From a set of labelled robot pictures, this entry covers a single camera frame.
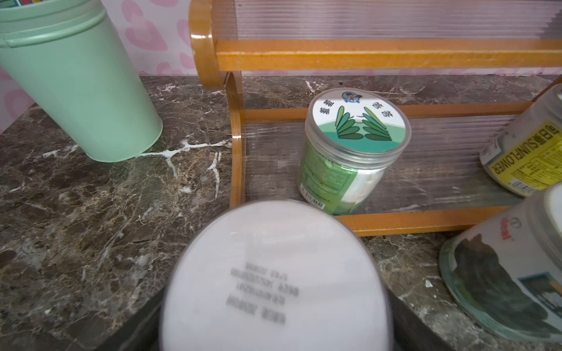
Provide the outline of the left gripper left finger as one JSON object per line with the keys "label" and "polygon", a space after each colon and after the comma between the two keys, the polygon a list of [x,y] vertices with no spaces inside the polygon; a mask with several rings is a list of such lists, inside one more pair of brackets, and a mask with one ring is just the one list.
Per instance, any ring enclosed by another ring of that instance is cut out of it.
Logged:
{"label": "left gripper left finger", "polygon": [[158,351],[160,349],[160,316],[164,296],[165,289],[163,288],[95,351]]}

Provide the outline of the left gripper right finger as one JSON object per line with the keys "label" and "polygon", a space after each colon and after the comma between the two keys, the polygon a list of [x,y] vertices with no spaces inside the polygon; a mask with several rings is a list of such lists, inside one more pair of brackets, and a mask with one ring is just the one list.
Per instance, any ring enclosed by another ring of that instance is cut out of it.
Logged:
{"label": "left gripper right finger", "polygon": [[391,290],[388,290],[392,308],[393,350],[404,351],[453,351],[443,339],[434,333]]}

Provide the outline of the seed jar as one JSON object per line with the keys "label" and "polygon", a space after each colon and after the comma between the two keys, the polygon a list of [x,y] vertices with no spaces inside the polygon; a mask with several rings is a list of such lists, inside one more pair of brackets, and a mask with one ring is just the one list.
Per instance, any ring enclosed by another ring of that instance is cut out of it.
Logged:
{"label": "seed jar", "polygon": [[561,341],[561,185],[447,241],[443,282],[486,330],[525,342]]}

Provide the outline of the green jar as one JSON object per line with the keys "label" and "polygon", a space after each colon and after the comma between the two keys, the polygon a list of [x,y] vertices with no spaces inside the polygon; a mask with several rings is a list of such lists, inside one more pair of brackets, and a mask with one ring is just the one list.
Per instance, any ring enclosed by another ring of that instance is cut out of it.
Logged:
{"label": "green jar", "polygon": [[392,310],[361,240],[294,200],[210,222],[179,257],[162,303],[161,350],[391,350]]}

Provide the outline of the sunflower jar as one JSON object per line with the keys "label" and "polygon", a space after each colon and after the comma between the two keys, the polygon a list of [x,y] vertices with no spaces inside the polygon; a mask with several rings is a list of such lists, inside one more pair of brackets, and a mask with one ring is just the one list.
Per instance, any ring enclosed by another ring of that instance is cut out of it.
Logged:
{"label": "sunflower jar", "polygon": [[528,197],[561,182],[561,85],[545,92],[479,154],[487,174]]}

